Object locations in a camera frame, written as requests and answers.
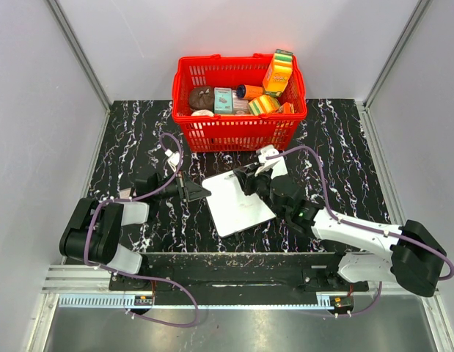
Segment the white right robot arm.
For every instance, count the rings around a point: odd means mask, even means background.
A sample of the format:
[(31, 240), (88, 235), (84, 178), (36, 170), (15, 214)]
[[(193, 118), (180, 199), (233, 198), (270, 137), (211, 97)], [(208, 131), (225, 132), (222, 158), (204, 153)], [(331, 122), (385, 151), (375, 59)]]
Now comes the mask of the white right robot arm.
[(408, 220), (398, 226), (335, 213), (309, 201), (288, 175), (273, 176), (257, 164), (234, 169), (233, 174), (245, 195), (258, 195), (292, 230), (363, 251), (344, 254), (336, 266), (326, 271), (326, 283), (331, 289), (379, 281), (397, 283), (422, 297), (435, 293), (447, 253), (418, 221)]

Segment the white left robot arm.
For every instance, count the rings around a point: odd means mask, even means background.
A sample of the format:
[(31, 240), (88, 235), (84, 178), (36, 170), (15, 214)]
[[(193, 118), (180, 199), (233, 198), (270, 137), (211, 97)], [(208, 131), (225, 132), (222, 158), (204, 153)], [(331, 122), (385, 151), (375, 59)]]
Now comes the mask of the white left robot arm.
[[(157, 194), (138, 202), (112, 202), (97, 215), (89, 242), (88, 261), (104, 265), (115, 271), (126, 272), (125, 281), (135, 290), (145, 289), (151, 273), (142, 267), (142, 256), (120, 244), (121, 228), (131, 224), (144, 224), (156, 216), (163, 199), (177, 198), (182, 202), (209, 197), (211, 192), (192, 181), (185, 172), (174, 179), (162, 178), (159, 173), (145, 180), (137, 179), (134, 187), (126, 191), (130, 196), (141, 196), (166, 185)], [(84, 260), (84, 249), (92, 217), (99, 201), (82, 198), (78, 201), (59, 242), (61, 255), (73, 260)]]

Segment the small white whiteboard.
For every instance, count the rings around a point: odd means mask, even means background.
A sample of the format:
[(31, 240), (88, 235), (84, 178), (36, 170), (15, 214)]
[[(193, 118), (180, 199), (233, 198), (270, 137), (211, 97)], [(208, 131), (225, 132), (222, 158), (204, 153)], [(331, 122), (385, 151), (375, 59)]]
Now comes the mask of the small white whiteboard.
[(275, 217), (258, 195), (244, 195), (237, 178), (224, 179), (225, 176), (234, 174), (233, 170), (202, 181), (202, 187), (211, 192), (211, 195), (206, 197), (206, 202), (220, 238), (247, 230)]

